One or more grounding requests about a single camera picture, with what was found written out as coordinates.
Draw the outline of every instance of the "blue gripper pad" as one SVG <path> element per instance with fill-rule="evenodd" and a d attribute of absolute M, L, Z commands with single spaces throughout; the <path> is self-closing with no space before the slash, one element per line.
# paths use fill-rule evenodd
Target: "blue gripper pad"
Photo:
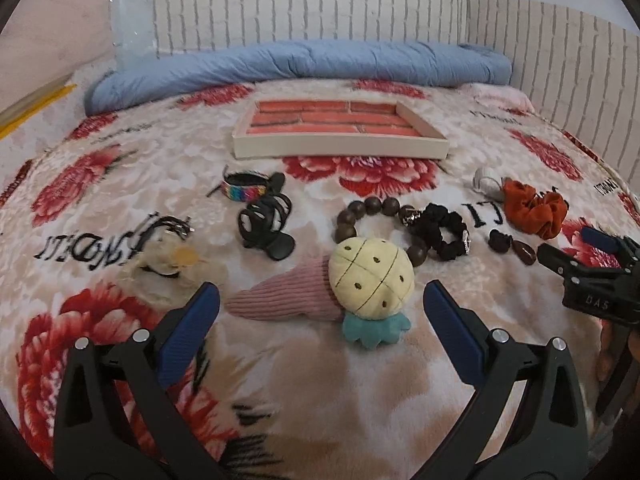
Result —
<path fill-rule="evenodd" d="M 422 303 L 460 380 L 476 388 L 484 384 L 488 328 L 475 313 L 460 308 L 438 280 L 424 287 Z"/>
<path fill-rule="evenodd" d="M 158 351 L 156 378 L 163 389 L 177 383 L 198 352 L 220 312 L 220 293 L 205 283 L 187 304 L 186 312 Z"/>
<path fill-rule="evenodd" d="M 607 254 L 616 254 L 619 249 L 618 240 L 593 227 L 584 226 L 580 230 L 582 241 Z"/>

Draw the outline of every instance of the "silver bolt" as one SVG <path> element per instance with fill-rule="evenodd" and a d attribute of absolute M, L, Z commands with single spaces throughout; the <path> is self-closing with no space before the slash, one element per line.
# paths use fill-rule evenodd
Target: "silver bolt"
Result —
<path fill-rule="evenodd" d="M 89 338 L 88 337 L 81 337 L 81 338 L 76 339 L 76 342 L 75 342 L 74 346 L 78 350 L 84 350 L 85 348 L 87 348 L 89 346 Z"/>
<path fill-rule="evenodd" d="M 135 341 L 136 343 L 143 343 L 147 339 L 149 339 L 149 335 L 149 330 L 147 330 L 146 328 L 141 328 L 140 330 L 136 330 L 133 333 L 133 341 Z"/>
<path fill-rule="evenodd" d="M 509 340 L 509 333 L 506 330 L 498 328 L 494 330 L 491 337 L 493 337 L 494 341 L 497 341 L 498 343 L 506 343 Z"/>
<path fill-rule="evenodd" d="M 555 337 L 551 340 L 551 344 L 556 350 L 562 351 L 566 348 L 566 343 L 561 337 Z"/>

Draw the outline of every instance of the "colorful sequin hair tie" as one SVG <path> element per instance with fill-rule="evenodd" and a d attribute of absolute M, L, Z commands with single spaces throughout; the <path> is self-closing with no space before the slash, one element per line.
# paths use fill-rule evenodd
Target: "colorful sequin hair tie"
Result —
<path fill-rule="evenodd" d="M 217 190 L 222 190 L 222 193 L 234 202 L 251 202 L 267 193 L 277 194 L 284 186 L 285 177 L 280 172 L 271 176 L 257 171 L 227 173 L 228 168 L 225 166 L 222 183 L 209 191 L 207 197 L 213 195 Z"/>

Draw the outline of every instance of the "yellow edge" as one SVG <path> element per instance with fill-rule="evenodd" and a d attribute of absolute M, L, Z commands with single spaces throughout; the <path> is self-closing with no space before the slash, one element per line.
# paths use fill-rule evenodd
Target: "yellow edge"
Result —
<path fill-rule="evenodd" d="M 45 98 L 42 98 L 36 104 L 34 104 L 30 108 L 28 108 L 24 113 L 20 114 L 13 121 L 11 121 L 10 123 L 6 124 L 5 126 L 0 127 L 0 139 L 3 139 L 7 135 L 9 135 L 18 126 L 20 126 L 24 121 L 29 119 L 31 116 L 34 116 L 35 114 L 37 114 L 43 108 L 46 108 L 47 106 L 49 106 L 53 102 L 57 101 L 60 98 L 63 98 L 65 95 L 69 94 L 69 92 L 74 90 L 76 88 L 76 86 L 78 86 L 78 85 L 75 85 L 75 84 L 67 85 L 65 87 L 62 87 L 59 90 L 56 90 L 55 92 L 52 92 L 51 94 L 49 94 Z"/>

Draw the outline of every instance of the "wall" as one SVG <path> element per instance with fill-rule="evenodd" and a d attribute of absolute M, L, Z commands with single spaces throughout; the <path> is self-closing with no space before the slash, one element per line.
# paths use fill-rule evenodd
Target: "wall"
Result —
<path fill-rule="evenodd" d="M 620 0 L 470 0 L 468 6 L 467 39 L 513 59 L 511 85 L 633 189 L 640 189 L 638 33 Z"/>
<path fill-rule="evenodd" d="M 457 43 L 467 0 L 153 0 L 158 54 L 335 38 Z"/>

